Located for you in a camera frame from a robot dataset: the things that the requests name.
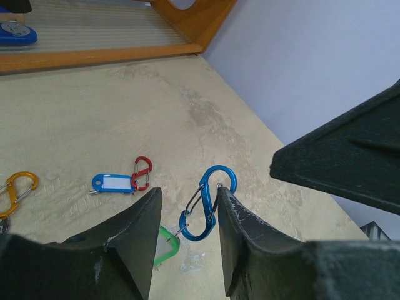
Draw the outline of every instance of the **carabiner gate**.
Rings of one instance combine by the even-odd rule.
[[[186,206],[186,209],[181,213],[181,217],[179,218],[179,228],[185,238],[187,238],[190,241],[202,241],[208,235],[210,234],[211,230],[213,230],[215,224],[216,224],[216,218],[215,218],[215,211],[217,209],[217,201],[212,203],[211,201],[211,196],[210,196],[210,187],[208,184],[209,178],[212,173],[216,171],[224,171],[229,175],[229,178],[231,180],[231,187],[230,190],[232,193],[236,192],[236,189],[238,187],[238,179],[236,178],[235,173],[229,169],[226,166],[213,166],[210,167],[205,173],[204,176],[201,178],[200,183],[199,183],[199,188],[197,189],[196,193],[193,195],[191,200]],[[198,193],[201,192],[200,197],[196,200],[196,202],[193,204],[192,208],[189,209],[190,204],[193,202],[193,200],[196,198]],[[199,236],[194,236],[188,231],[188,225],[186,224],[186,217],[190,216],[191,213],[193,212],[194,207],[196,204],[202,199],[202,205],[204,208],[204,217],[206,218],[206,228],[202,234]]]

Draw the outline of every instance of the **green key tag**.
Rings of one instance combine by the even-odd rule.
[[[154,266],[158,266],[167,259],[176,255],[179,251],[181,242],[177,236],[160,226],[157,239],[156,257],[154,258]]]

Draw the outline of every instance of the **concrete floor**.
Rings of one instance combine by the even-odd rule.
[[[11,216],[12,233],[62,242],[126,209],[143,194],[90,196],[91,179],[131,174],[146,155],[169,228],[178,228],[204,171],[225,164],[236,172],[237,198],[286,234],[365,239],[327,194],[269,177],[282,143],[202,57],[3,76],[0,95],[0,182],[23,170],[41,180]],[[226,177],[213,174],[211,187],[228,185]],[[202,211],[188,219],[194,234],[204,229]],[[202,242],[181,241],[153,272],[151,299],[225,299],[218,229]]]

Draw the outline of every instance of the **wooden board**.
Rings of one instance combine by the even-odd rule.
[[[185,10],[176,8],[169,0],[151,3],[177,30],[206,50],[236,0],[197,0]]]
[[[23,14],[0,14],[0,22],[7,22],[7,21],[17,21],[22,24],[25,23],[25,17]]]
[[[126,49],[3,54],[0,55],[0,72],[110,63],[133,59],[201,53],[202,51],[203,48],[197,44],[184,44]]]

